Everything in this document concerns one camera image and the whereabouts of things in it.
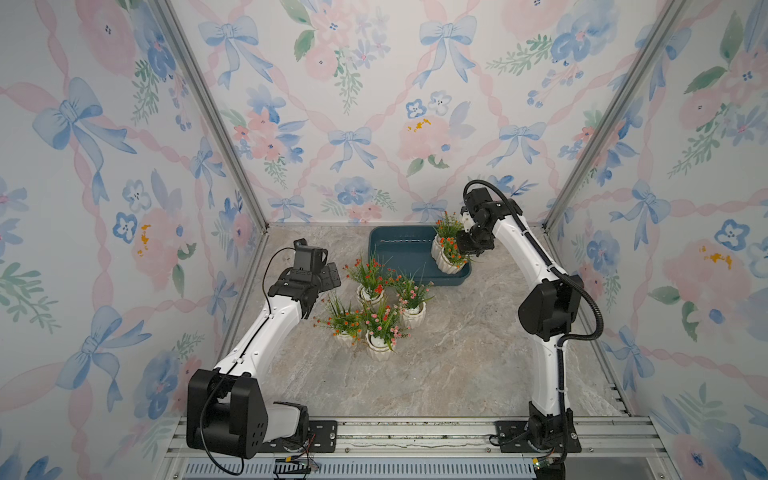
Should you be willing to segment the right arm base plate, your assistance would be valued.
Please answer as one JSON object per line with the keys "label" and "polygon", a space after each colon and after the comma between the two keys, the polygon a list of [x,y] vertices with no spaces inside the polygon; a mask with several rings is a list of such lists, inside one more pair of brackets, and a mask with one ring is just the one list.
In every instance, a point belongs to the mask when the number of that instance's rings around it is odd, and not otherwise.
{"label": "right arm base plate", "polygon": [[499,420],[494,423],[494,428],[495,432],[488,436],[488,441],[502,453],[561,453],[564,445],[567,445],[568,454],[582,452],[572,420],[568,421],[566,435],[563,435],[561,426],[531,427],[527,420]]}

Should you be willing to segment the potted plant orange flowers front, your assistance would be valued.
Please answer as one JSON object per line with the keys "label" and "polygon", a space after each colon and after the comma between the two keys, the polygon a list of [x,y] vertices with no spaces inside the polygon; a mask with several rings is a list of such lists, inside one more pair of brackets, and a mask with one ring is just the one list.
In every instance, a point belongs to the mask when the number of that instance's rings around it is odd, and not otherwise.
{"label": "potted plant orange flowers front", "polygon": [[468,258],[463,255],[455,237],[436,237],[437,248],[434,255],[437,268],[444,274],[456,275],[466,265],[469,264]]}

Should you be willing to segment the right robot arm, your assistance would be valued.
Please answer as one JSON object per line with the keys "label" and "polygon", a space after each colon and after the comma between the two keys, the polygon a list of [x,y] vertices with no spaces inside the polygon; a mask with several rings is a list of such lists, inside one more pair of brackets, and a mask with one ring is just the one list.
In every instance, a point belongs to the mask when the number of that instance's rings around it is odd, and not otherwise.
{"label": "right robot arm", "polygon": [[581,295],[576,277],[565,274],[531,232],[522,209],[485,180],[463,190],[463,229],[457,234],[464,256],[479,256],[496,245],[511,255],[529,292],[517,317],[531,336],[533,387],[525,439],[540,452],[567,455],[573,440],[573,413],[566,393],[565,343]]}

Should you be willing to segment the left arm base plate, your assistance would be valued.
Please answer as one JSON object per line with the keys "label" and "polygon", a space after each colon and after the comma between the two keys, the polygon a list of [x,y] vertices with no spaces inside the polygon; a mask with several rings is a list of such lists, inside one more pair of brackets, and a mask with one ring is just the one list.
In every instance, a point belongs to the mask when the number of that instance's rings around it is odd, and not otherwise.
{"label": "left arm base plate", "polygon": [[334,453],[338,437],[336,420],[310,419],[299,425],[294,435],[278,438],[258,447],[257,452],[288,454],[301,453],[308,449],[310,453]]}

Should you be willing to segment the potted plant orange flowers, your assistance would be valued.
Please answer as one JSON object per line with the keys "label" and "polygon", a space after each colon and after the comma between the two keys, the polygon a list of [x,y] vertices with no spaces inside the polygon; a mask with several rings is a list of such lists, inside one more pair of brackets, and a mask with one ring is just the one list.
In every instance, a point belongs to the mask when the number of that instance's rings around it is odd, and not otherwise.
{"label": "potted plant orange flowers", "polygon": [[443,251],[444,241],[448,238],[455,238],[463,229],[462,219],[456,213],[444,211],[435,224],[435,237],[431,245],[432,258],[437,260]]}
{"label": "potted plant orange flowers", "polygon": [[466,265],[469,264],[468,258],[463,255],[455,237],[436,237],[437,248],[434,255],[437,268],[444,274],[456,275]]}

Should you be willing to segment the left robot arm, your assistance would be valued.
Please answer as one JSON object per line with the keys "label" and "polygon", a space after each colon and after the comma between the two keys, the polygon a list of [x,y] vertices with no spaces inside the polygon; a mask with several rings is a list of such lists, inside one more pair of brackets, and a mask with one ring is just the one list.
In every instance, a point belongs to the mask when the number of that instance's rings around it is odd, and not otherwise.
{"label": "left robot arm", "polygon": [[265,306],[245,336],[217,365],[197,370],[187,387],[187,446],[251,459],[276,443],[300,447],[309,439],[304,405],[268,403],[262,377],[289,333],[310,316],[319,295],[338,288],[337,267],[289,268],[266,294]]}

